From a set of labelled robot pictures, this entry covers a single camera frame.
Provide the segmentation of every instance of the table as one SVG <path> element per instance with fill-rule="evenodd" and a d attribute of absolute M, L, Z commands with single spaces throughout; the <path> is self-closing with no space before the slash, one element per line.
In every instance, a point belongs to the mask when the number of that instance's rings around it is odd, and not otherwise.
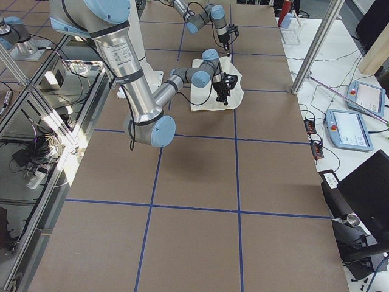
<path fill-rule="evenodd" d="M 294 60 L 304 58 L 309 46 L 314 38 L 314 35 L 320 25 L 320 19 L 302 19 L 303 26 L 301 27 L 300 34 L 300 45 L 284 45 L 286 56 L 288 57 L 288 65 L 293 72 L 291 74 L 292 78 L 294 78 L 301 64 L 302 60 Z M 355 70 L 356 65 L 359 60 L 362 58 L 358 47 L 356 46 L 353 39 L 350 37 L 346 27 L 342 23 L 341 20 L 336 20 L 331 31 L 329 32 L 320 52 L 316 58 L 316 60 L 334 60 L 335 61 L 315 61 L 312 66 L 312 76 L 317 80 L 320 80 L 324 84 L 328 86 L 338 86 L 338 85 L 346 85 L 339 89 L 339 93 L 345 94 L 348 90 L 348 85 L 351 82 L 352 76 L 353 80 L 358 78 L 360 81 L 368 84 L 372 84 L 374 86 L 379 86 L 378 81 L 374 76 L 363 75 L 359 72 L 358 69 Z M 328 106 L 331 109 L 338 110 L 350 110 L 346 102 L 340 97 L 335 97 L 334 101 L 331 103 L 331 99 L 333 94 L 331 94 L 327 89 L 318 87 L 317 92 L 315 93 L 317 84 L 312 80 L 308 80 L 304 83 L 300 92 L 298 93 L 298 101 L 300 103 L 301 110 L 310 110 L 312 111 L 316 118 L 323 118 L 324 114 L 319 110 L 326 111 Z M 306 116 L 306 112 L 301 112 L 303 117 Z M 384 119 L 388 120 L 389 111 L 386 110 Z M 385 125 L 380 122 L 374 120 L 371 117 L 366 115 L 363 116 L 363 119 L 367 125 L 369 131 L 379 131 L 385 129 Z M 323 120 L 317 121 L 317 129 L 318 133 L 323 137 L 324 146 L 328 149 L 332 150 L 339 158 L 340 158 L 340 167 L 336 172 L 339 180 L 342 180 L 349 173 L 351 173 L 356 167 L 361 165 L 363 161 L 368 159 L 373 153 L 375 153 L 378 149 L 383 149 L 386 153 L 389 153 L 389 142 L 387 137 L 389 137 L 389 132 L 383 132 L 379 134 L 371 134 L 370 138 L 372 140 L 374 151 L 364 153 L 359 151 L 351 151 L 351 150 L 342 150 L 335 148 L 332 142 L 329 140 L 329 135 L 326 130 L 323 129 Z M 317 171 L 333 169 L 335 170 L 338 166 L 337 158 L 331 154 L 328 150 L 324 149 L 325 158 L 319 159 L 316 165 Z M 350 291 L 360 291 L 362 284 L 360 282 L 355 283 L 351 282 L 352 279 L 351 273 L 348 269 L 345 268 L 345 272 L 348 278 L 348 285 Z M 380 291 L 385 290 L 389 287 L 389 272 L 380 272 L 376 280 L 374 280 L 374 285 L 371 287 L 371 291 Z"/>
<path fill-rule="evenodd" d="M 191 113 L 176 96 L 172 144 L 131 153 L 113 92 L 29 291 L 347 291 L 273 10 L 224 8 L 241 106 Z M 141 28 L 165 76 L 215 46 L 158 2 Z"/>

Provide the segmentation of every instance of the blue joint cap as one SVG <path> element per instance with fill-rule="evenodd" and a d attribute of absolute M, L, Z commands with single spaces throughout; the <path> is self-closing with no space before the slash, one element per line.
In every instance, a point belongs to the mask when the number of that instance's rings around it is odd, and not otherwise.
<path fill-rule="evenodd" d="M 70 26 L 68 23 L 56 20 L 50 16 L 51 26 L 53 30 L 64 33 L 66 35 L 75 35 L 76 37 L 91 38 L 90 34 L 85 30 L 78 29 L 77 27 Z"/>
<path fill-rule="evenodd" d="M 175 70 L 177 70 L 177 69 L 178 69 L 178 68 L 174 68 L 174 69 L 172 69 L 172 70 L 170 71 L 169 77 L 173 76 L 173 74 L 174 74 Z"/>
<path fill-rule="evenodd" d="M 196 32 L 199 31 L 197 26 L 195 26 L 193 23 L 186 23 L 186 26 L 191 35 L 194 35 Z"/>
<path fill-rule="evenodd" d="M 4 18 L 4 21 L 6 24 L 23 24 L 23 22 L 21 21 L 20 18 L 18 17 L 14 17 L 14 16 L 11 16 L 11 17 L 5 17 Z"/>
<path fill-rule="evenodd" d="M 211 77 L 205 71 L 197 71 L 192 75 L 191 82 L 197 88 L 204 88 L 209 81 L 211 81 Z"/>
<path fill-rule="evenodd" d="M 215 49 L 209 49 L 202 53 L 201 57 L 204 61 L 212 61 L 218 59 L 219 55 Z"/>
<path fill-rule="evenodd" d="M 222 5 L 215 5 L 211 9 L 211 17 L 215 20 L 222 19 L 225 17 L 224 8 Z"/>
<path fill-rule="evenodd" d="M 90 11 L 107 23 L 124 23 L 129 17 L 130 0 L 84 0 Z"/>
<path fill-rule="evenodd" d="M 170 144 L 176 134 L 176 123 L 171 116 L 161 117 L 151 132 L 151 145 L 163 148 Z"/>
<path fill-rule="evenodd" d="M 3 38 L 0 38 L 0 44 L 6 49 L 6 50 L 10 50 L 10 49 L 12 49 L 12 44 L 9 42 L 9 41 L 7 41 L 7 40 L 5 40 L 5 39 L 3 39 Z"/>

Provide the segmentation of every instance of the blue tape line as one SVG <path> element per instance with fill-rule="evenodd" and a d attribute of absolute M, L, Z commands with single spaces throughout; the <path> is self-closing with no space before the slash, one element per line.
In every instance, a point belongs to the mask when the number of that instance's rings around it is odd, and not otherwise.
<path fill-rule="evenodd" d="M 177 22 L 170 22 L 170 21 L 139 21 L 140 23 L 156 23 L 156 24 L 182 24 L 182 23 L 177 23 Z M 278 26 L 244 26 L 244 25 L 239 25 L 239 27 L 254 27 L 254 28 L 259 28 L 259 29 L 279 29 Z"/>
<path fill-rule="evenodd" d="M 182 26 L 182 33 L 181 33 L 180 46 L 179 46 L 179 48 L 178 48 L 177 61 L 180 60 L 181 47 L 182 47 L 182 43 L 183 43 L 183 41 L 184 41 L 184 32 L 185 32 L 185 23 L 184 23 L 184 25 Z"/>
<path fill-rule="evenodd" d="M 123 130 L 110 130 L 110 129 L 95 129 L 98 132 L 109 132 L 109 133 L 124 133 Z M 237 141 L 248 141 L 248 142 L 264 142 L 264 143 L 278 143 L 278 144 L 298 144 L 298 145 L 309 145 L 309 142 L 296 142 L 296 141 L 279 141 L 279 140 L 267 140 L 267 139 L 250 139 L 250 138 L 232 138 L 232 137 L 217 137 L 217 136 L 194 136 L 175 134 L 175 137 L 187 137 L 187 138 L 200 138 L 200 139 L 216 139 L 216 140 L 237 140 Z"/>
<path fill-rule="evenodd" d="M 87 199 L 66 199 L 67 202 L 78 202 L 78 203 L 92 203 L 92 204 L 107 204 L 107 205 L 126 205 L 126 206 L 136 206 L 136 207 L 150 207 L 149 204 L 143 203 L 131 203 L 131 202 L 121 202 L 121 201 L 99 201 L 99 200 L 87 200 Z"/>
<path fill-rule="evenodd" d="M 175 134 L 176 137 L 188 137 L 188 138 L 202 138 L 202 139 L 220 139 L 220 140 L 235 140 L 235 138 L 228 137 L 212 137 L 212 136 L 192 136 L 192 135 L 183 135 L 183 134 Z"/>
<path fill-rule="evenodd" d="M 26 11 L 22 11 L 22 10 L 7 10 L 7 8 L 6 8 L 5 10 L 3 10 L 3 11 L 7 11 L 7 12 L 18 12 L 18 13 L 26 12 Z M 45 12 L 45 11 L 32 11 L 32 13 L 46 13 L 46 14 L 50 14 L 50 12 Z"/>
<path fill-rule="evenodd" d="M 39 1 L 37 1 L 35 3 L 35 5 L 29 11 L 27 11 L 26 15 L 24 15 L 21 19 L 25 18 L 38 4 L 39 4 Z"/>
<path fill-rule="evenodd" d="M 13 2 L 10 4 L 10 5 L 8 5 L 4 10 L 3 10 L 3 12 L 4 11 L 12 11 L 12 10 L 8 10 L 8 8 L 10 8 L 14 3 L 16 2 L 16 0 L 13 0 Z"/>
<path fill-rule="evenodd" d="M 0 76 L 5 72 L 5 70 L 7 70 L 7 68 L 5 68 L 3 71 L 1 71 Z"/>
<path fill-rule="evenodd" d="M 146 240 L 147 240 L 147 235 L 148 235 L 148 228 L 150 226 L 151 211 L 153 209 L 154 196 L 155 196 L 155 193 L 156 193 L 156 187 L 157 187 L 157 181 L 158 181 L 158 175 L 159 175 L 159 168 L 160 168 L 160 161 L 161 161 L 161 158 L 162 158 L 163 150 L 164 150 L 163 148 L 161 148 L 159 150 L 159 157 L 158 157 L 158 164 L 157 164 L 157 169 L 156 169 L 156 176 L 155 176 L 155 179 L 154 179 L 153 192 L 151 194 L 150 207 L 148 209 L 146 229 L 145 229 L 145 234 L 143 236 L 142 251 L 140 252 L 140 259 L 139 259 L 139 265 L 138 265 L 138 272 L 137 272 L 137 275 L 136 275 L 136 282 L 135 282 L 134 292 L 138 291 L 140 272 L 142 270 L 143 256 L 145 254 Z"/>
<path fill-rule="evenodd" d="M 299 145 L 309 145 L 309 142 L 294 142 L 294 141 L 278 141 L 278 140 L 264 140 L 264 139 L 246 139 L 246 138 L 236 138 L 238 141 L 249 141 L 249 142 L 265 142 L 265 143 L 280 143 L 280 144 L 299 144 Z"/>
<path fill-rule="evenodd" d="M 95 129 L 97 132 L 112 132 L 112 133 L 124 133 L 123 130 L 110 130 L 110 129 Z"/>
<path fill-rule="evenodd" d="M 207 212 L 223 212 L 223 213 L 238 213 L 237 210 L 201 208 L 201 207 L 185 207 L 185 206 L 170 206 L 170 205 L 153 205 L 156 208 L 164 209 L 178 209 L 178 210 L 193 210 L 193 211 L 207 211 Z"/>
<path fill-rule="evenodd" d="M 165 21 L 150 21 L 150 20 L 140 20 L 140 23 L 159 23 L 159 24 L 183 24 L 183 23 L 175 23 L 175 22 L 165 22 Z"/>
<path fill-rule="evenodd" d="M 236 198 L 238 200 L 239 264 L 240 264 L 240 276 L 241 276 L 241 292 L 244 292 L 241 192 L 240 192 L 240 184 L 239 184 L 238 127 L 236 122 L 236 110 L 233 110 L 233 119 L 234 119 L 234 131 L 235 131 Z"/>
<path fill-rule="evenodd" d="M 297 217 L 297 218 L 311 218 L 311 219 L 331 219 L 330 216 L 318 216 L 318 215 L 272 213 L 272 212 L 256 212 L 256 211 L 241 211 L 241 213 L 242 214 L 250 214 L 250 215 L 265 215 L 265 216 L 279 216 L 279 217 Z"/>
<path fill-rule="evenodd" d="M 157 50 L 157 51 L 166 51 L 166 52 L 185 52 L 185 53 L 203 53 L 201 50 L 173 50 L 173 49 L 155 49 L 155 48 L 147 48 L 145 50 Z M 220 54 L 224 54 L 224 51 L 217 51 Z M 236 53 L 232 52 L 231 55 L 253 55 L 253 56 L 268 56 L 268 57 L 285 57 L 285 55 L 277 55 L 277 54 L 260 54 L 260 53 Z"/>
<path fill-rule="evenodd" d="M 41 29 L 43 28 L 43 27 L 46 27 L 46 23 L 48 22 L 50 20 L 50 18 L 48 18 L 45 22 L 44 22 L 44 24 L 36 31 L 36 35 L 41 31 Z"/>
<path fill-rule="evenodd" d="M 274 92 L 274 93 L 288 93 L 286 90 L 267 90 L 267 89 L 242 89 L 249 92 Z"/>
<path fill-rule="evenodd" d="M 132 203 L 122 201 L 102 201 L 102 200 L 89 200 L 89 199 L 76 199 L 67 198 L 67 202 L 76 203 L 90 203 L 90 204 L 106 204 L 106 205 L 124 205 L 124 206 L 135 206 L 135 207 L 155 207 L 161 209 L 180 209 L 180 210 L 193 210 L 193 211 L 205 211 L 205 212 L 222 212 L 222 213 L 234 213 L 237 214 L 238 210 L 228 209 L 217 209 L 217 208 L 203 208 L 203 207 L 188 207 L 188 206 L 172 206 L 172 205 L 161 205 L 161 204 L 145 204 L 145 203 Z M 319 216 L 319 215 L 304 215 L 304 214 L 289 214 L 289 213 L 273 213 L 273 212 L 260 212 L 260 211 L 240 211 L 241 214 L 247 215 L 264 215 L 264 216 L 278 216 L 278 217 L 298 217 L 298 218 L 312 218 L 312 219 L 331 219 L 330 216 Z"/>
<path fill-rule="evenodd" d="M 256 27 L 256 28 L 260 28 L 260 29 L 279 29 L 278 26 L 242 26 L 242 25 L 239 25 L 239 27 Z"/>

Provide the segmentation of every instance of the metal pole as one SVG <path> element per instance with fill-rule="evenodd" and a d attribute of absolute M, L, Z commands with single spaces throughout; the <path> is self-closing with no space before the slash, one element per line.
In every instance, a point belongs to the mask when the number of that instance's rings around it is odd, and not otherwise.
<path fill-rule="evenodd" d="M 0 59 L 4 62 L 6 67 L 12 72 L 15 78 L 20 82 L 20 84 L 27 86 L 29 84 L 29 79 L 24 75 L 23 71 L 15 63 L 11 55 L 0 45 Z"/>
<path fill-rule="evenodd" d="M 331 91 L 332 93 L 336 94 L 337 96 L 340 96 L 341 98 L 343 98 L 344 100 L 346 100 L 348 103 L 352 103 L 354 106 L 358 107 L 358 109 L 360 109 L 361 111 L 363 111 L 364 114 L 367 114 L 368 116 L 371 116 L 373 119 L 376 119 L 380 122 L 382 122 L 384 125 L 386 125 L 387 127 L 389 127 L 389 122 L 379 116 L 377 116 L 376 114 L 372 113 L 371 111 L 369 111 L 368 109 L 364 108 L 362 105 L 359 105 L 358 103 L 356 103 L 355 101 L 351 100 L 351 99 L 348 99 L 346 96 L 344 96 L 343 94 L 333 90 L 331 87 L 329 86 L 326 86 L 324 83 L 318 81 L 317 79 L 313 78 L 312 76 L 310 75 L 307 75 L 307 78 L 315 81 L 316 83 L 318 83 L 319 85 L 323 86 L 324 88 L 326 88 L 327 90 Z"/>
<path fill-rule="evenodd" d="M 309 70 L 311 69 L 311 66 L 315 61 L 316 56 L 320 48 L 322 47 L 322 44 L 324 43 L 324 40 L 329 30 L 331 29 L 331 26 L 334 23 L 334 20 L 336 19 L 336 16 L 338 15 L 339 10 L 342 8 L 344 2 L 345 0 L 331 0 L 326 15 L 324 16 L 324 19 L 320 24 L 320 27 L 318 28 L 315 38 L 312 41 L 308 53 L 305 56 L 304 62 L 293 83 L 293 87 L 291 90 L 293 94 L 298 94 L 300 88 L 303 86 L 303 82 L 305 81 L 305 78 Z"/>

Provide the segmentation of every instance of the white cloth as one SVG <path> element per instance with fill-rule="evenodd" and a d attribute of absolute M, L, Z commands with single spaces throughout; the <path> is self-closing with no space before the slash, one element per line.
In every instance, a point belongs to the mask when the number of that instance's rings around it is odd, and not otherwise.
<path fill-rule="evenodd" d="M 200 67 L 203 60 L 200 59 L 194 59 L 192 62 L 193 67 Z M 238 76 L 238 82 L 236 83 L 236 86 L 233 90 L 230 91 L 231 96 L 228 96 L 227 100 L 229 104 L 225 106 L 222 102 L 217 102 L 217 94 L 216 91 L 213 90 L 211 92 L 211 96 L 208 99 L 207 102 L 205 102 L 203 105 L 197 106 L 197 105 L 190 105 L 191 111 L 225 111 L 225 110 L 234 110 L 237 108 L 243 98 L 244 91 L 241 87 L 241 77 L 242 74 L 237 70 L 237 68 L 231 64 L 231 57 L 221 57 L 220 58 L 220 64 L 223 68 L 223 72 L 227 74 L 237 75 Z M 204 100 L 209 95 L 209 90 L 211 87 L 211 82 L 207 84 L 204 88 L 197 88 L 193 84 L 190 86 L 190 101 L 195 104 L 200 104 L 204 102 Z"/>

